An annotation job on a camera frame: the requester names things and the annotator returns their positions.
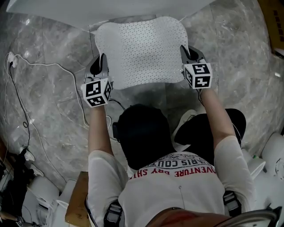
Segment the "shoe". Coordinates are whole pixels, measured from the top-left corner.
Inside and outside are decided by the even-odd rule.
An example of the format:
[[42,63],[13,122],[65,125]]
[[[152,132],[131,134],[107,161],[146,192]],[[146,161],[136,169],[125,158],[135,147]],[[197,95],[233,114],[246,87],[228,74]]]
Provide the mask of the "shoe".
[[181,127],[184,123],[186,123],[187,121],[189,121],[190,119],[192,119],[193,117],[195,117],[196,115],[197,115],[197,112],[196,112],[195,110],[188,110],[188,111],[186,111],[186,112],[182,115],[182,117],[181,117],[181,119],[180,119],[180,121],[179,121],[178,126],[176,127],[176,129],[174,130],[174,133],[172,134],[172,142],[174,142],[174,138],[175,138],[175,136],[176,136],[178,130],[180,129],[180,127]]
[[43,172],[41,170],[39,170],[34,164],[31,164],[30,169],[32,169],[34,171],[34,174],[36,176],[44,176]]
[[29,151],[26,151],[24,156],[25,156],[26,161],[35,161],[36,160],[35,157],[33,156],[33,154],[30,153]]

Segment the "black cable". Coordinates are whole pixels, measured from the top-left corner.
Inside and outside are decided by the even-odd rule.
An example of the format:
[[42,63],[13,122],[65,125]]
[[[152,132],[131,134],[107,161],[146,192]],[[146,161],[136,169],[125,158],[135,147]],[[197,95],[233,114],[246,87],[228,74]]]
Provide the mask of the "black cable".
[[17,96],[18,96],[18,100],[19,100],[20,105],[21,105],[21,107],[22,107],[22,110],[23,110],[23,112],[24,112],[24,114],[25,114],[26,121],[23,122],[23,126],[28,129],[28,144],[27,144],[27,146],[25,147],[25,148],[27,149],[28,146],[29,146],[29,144],[30,144],[30,139],[31,139],[30,128],[29,128],[28,117],[27,117],[26,111],[24,110],[24,107],[23,107],[22,102],[21,102],[21,100],[20,100],[20,95],[19,95],[19,93],[18,93],[16,84],[15,84],[15,82],[14,82],[14,80],[13,80],[13,77],[12,77],[12,74],[11,74],[11,67],[12,67],[12,64],[13,64],[13,62],[10,63],[10,66],[9,66],[9,73],[8,73],[8,74],[9,74],[9,76],[10,76],[10,78],[11,78],[11,80],[12,80],[14,86],[15,86],[16,94],[17,94]]
[[119,101],[117,101],[113,98],[110,98],[108,101],[114,101],[114,102],[118,103],[123,108],[123,111],[125,111],[125,108],[123,107],[123,105]]
[[92,49],[93,58],[94,58],[95,56],[94,56],[94,51],[93,51],[93,45],[92,45],[92,39],[91,39],[90,26],[89,26],[89,35],[90,35],[91,49]]
[[199,102],[203,105],[203,102],[201,101],[201,97],[200,97],[200,94],[201,94],[201,92],[199,92],[199,89],[196,89],[196,91],[197,91],[197,93],[198,93],[198,100],[199,100]]

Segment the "white sneaker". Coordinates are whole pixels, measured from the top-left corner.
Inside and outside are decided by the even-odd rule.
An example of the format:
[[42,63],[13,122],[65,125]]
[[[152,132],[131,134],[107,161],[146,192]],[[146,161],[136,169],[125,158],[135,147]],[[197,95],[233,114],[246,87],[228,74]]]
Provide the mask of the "white sneaker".
[[187,149],[190,145],[181,145],[179,143],[176,143],[174,141],[174,138],[178,132],[178,130],[180,129],[180,127],[186,123],[187,121],[189,121],[190,119],[192,119],[193,117],[195,117],[197,115],[197,112],[195,110],[188,110],[186,111],[180,121],[179,121],[179,124],[178,126],[176,127],[176,129],[174,130],[174,133],[172,134],[172,144],[174,146],[174,149],[177,151],[177,152],[180,152],[180,151],[184,151],[185,149]]
[[35,157],[33,156],[33,154],[30,153],[29,151],[26,151],[24,156],[25,156],[26,161],[35,161],[36,160]]
[[188,110],[182,115],[181,119],[179,120],[178,126],[176,127],[176,129],[174,130],[174,133],[172,134],[172,141],[174,141],[174,138],[175,138],[178,130],[180,129],[180,127],[184,123],[189,121],[191,118],[195,117],[196,115],[197,115],[197,112],[195,110]]
[[34,174],[36,176],[44,176],[43,172],[41,170],[39,170],[34,164],[31,164],[30,169],[32,169],[34,171]]

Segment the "man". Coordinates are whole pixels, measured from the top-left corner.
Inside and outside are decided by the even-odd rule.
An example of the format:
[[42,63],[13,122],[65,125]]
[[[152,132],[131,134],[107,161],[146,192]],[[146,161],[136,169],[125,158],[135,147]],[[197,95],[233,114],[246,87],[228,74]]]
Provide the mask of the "man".
[[174,132],[174,142],[190,145],[183,152],[174,150],[160,110],[134,105],[120,116],[118,140],[137,170],[130,179],[111,150],[104,107],[92,109],[87,206],[93,226],[103,226],[117,199],[127,227],[213,227],[229,218],[225,191],[235,193],[242,212],[252,210],[255,189],[240,147],[245,118],[225,110],[212,89],[201,99],[207,115],[186,112]]

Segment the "gray marble tile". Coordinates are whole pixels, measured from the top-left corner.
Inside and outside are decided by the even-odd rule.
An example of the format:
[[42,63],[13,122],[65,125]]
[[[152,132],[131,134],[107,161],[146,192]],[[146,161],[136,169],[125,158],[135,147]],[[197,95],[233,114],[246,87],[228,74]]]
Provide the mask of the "gray marble tile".
[[[82,104],[86,121],[88,123],[91,109],[84,100],[82,100]],[[57,104],[57,107],[61,115],[67,117],[71,122],[77,124],[78,126],[88,129],[88,127],[84,124],[83,113],[77,98],[60,102]]]
[[184,18],[181,23],[186,29],[188,44],[199,49],[207,62],[217,63],[217,35],[211,7],[209,5],[204,7],[197,13]]
[[235,104],[229,104],[227,108],[236,108],[240,110],[246,118],[247,123],[254,124],[259,121],[265,111],[265,102],[267,99],[268,81],[260,79],[250,79],[249,86],[245,96]]
[[241,9],[245,12],[249,22],[247,23],[250,42],[248,64],[257,67],[260,71],[267,72],[272,54],[261,8],[257,0],[241,0]]
[[166,84],[167,108],[172,109],[179,106],[188,106],[191,109],[199,106],[197,91],[191,89],[186,80],[179,83]]
[[[52,84],[53,98],[56,102],[77,98],[73,76],[63,70],[53,67],[48,70],[49,80]],[[85,78],[85,69],[74,73],[78,94],[82,97],[81,85]]]
[[212,83],[211,83],[211,88],[214,89],[216,94],[219,93],[219,64],[218,63],[211,63],[211,68],[212,68]]
[[251,82],[249,73],[246,69],[239,69],[234,74],[222,72],[219,75],[219,98],[225,107],[236,105],[245,99]]
[[5,86],[6,86],[6,82],[8,81],[9,76],[7,75],[7,73],[6,73],[5,69],[4,69],[4,65],[0,66],[0,77],[1,77],[1,80],[0,80],[0,92],[5,92]]
[[[14,54],[20,54],[29,62],[44,62],[41,17],[9,14],[7,20],[9,20],[9,26],[6,24],[6,27],[0,28],[0,47],[4,51],[4,54],[0,56],[0,61],[4,64],[5,53],[12,51]],[[19,64],[28,66],[22,59],[18,59]],[[4,69],[1,71],[3,76],[7,77]],[[4,83],[1,81],[0,90],[3,88]]]
[[[21,146],[28,143],[28,131],[23,126],[25,121],[24,113],[16,96],[16,91],[12,84],[8,84],[6,97],[6,119],[7,119],[7,136],[5,132],[5,113],[4,105],[1,110],[1,135],[5,144],[9,140],[9,148],[13,153],[18,153]],[[1,92],[1,103],[4,104],[4,91]]]
[[0,13],[0,46],[3,53],[10,50],[10,46],[14,43],[18,36],[20,21],[23,18],[22,14],[6,13],[5,4],[1,7]]
[[[87,169],[87,130],[79,127],[71,122],[67,117],[62,116],[57,110],[55,104],[51,104],[46,111],[46,114],[40,121],[35,121],[35,125],[39,130],[45,151],[48,158],[63,177],[68,179],[76,179],[80,171]],[[39,138],[34,132],[33,138],[37,139],[36,145],[40,143]],[[40,160],[45,161],[45,165],[40,166],[40,169],[53,182],[56,182],[58,187],[62,187],[61,177],[56,173],[53,167],[44,156],[44,151],[41,147],[34,150],[31,144],[29,148],[34,153],[41,153]],[[35,164],[40,163],[36,157]]]
[[[66,170],[68,166],[64,164],[64,161],[66,160],[60,160],[60,158],[57,156],[58,148],[49,145],[45,140],[42,141],[49,160],[56,167],[59,174],[63,175],[65,180],[72,179],[71,177],[67,177],[63,171]],[[65,185],[64,179],[55,171],[52,164],[48,161],[44,154],[43,148],[40,145],[37,146],[35,144],[31,144],[29,146],[29,150],[35,156],[36,161],[33,164],[44,173],[45,177],[53,182],[60,190],[63,190]]]
[[215,21],[220,68],[247,65],[250,53],[248,21],[237,1],[211,3]]
[[27,111],[42,116],[49,102],[53,100],[52,86],[46,68],[31,67],[21,62],[12,70],[12,74]]
[[72,72],[83,69],[93,58],[88,32],[45,18],[43,47],[46,63],[57,62]]
[[271,76],[267,93],[262,100],[249,103],[255,106],[255,110],[250,111],[250,117],[247,117],[244,145],[248,145],[251,154],[260,155],[271,134],[281,132],[284,126],[283,88],[283,81],[276,76]]

